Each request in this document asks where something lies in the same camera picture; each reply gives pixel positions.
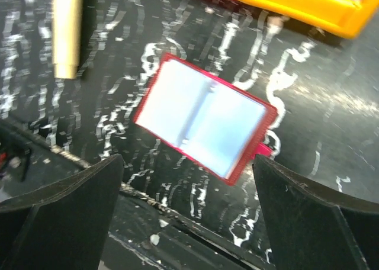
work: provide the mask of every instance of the wooden handle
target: wooden handle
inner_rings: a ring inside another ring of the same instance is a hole
[[[81,17],[82,0],[53,0],[53,64],[56,78],[76,78]]]

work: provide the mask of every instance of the notebook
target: notebook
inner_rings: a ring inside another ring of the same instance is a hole
[[[233,185],[276,116],[270,104],[166,54],[134,122]]]

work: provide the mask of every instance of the book page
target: book page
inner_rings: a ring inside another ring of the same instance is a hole
[[[218,83],[207,95],[180,148],[227,178],[265,111],[262,104]]]
[[[177,60],[163,63],[136,123],[178,147],[210,82],[210,78]]]

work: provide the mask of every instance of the pink object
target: pink object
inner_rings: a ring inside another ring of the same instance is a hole
[[[271,156],[271,153],[272,153],[272,149],[270,149],[265,144],[260,143],[258,147],[256,147],[254,153],[252,154],[251,159],[254,159],[255,155]]]

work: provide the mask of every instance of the black marble table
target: black marble table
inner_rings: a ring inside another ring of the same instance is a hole
[[[265,142],[278,163],[379,202],[378,14],[348,41],[232,1],[84,0],[76,81],[53,77],[51,24],[50,0],[0,0],[1,117],[90,163],[121,153],[125,183],[268,268],[250,165],[228,187],[132,122],[164,52],[276,106]]]

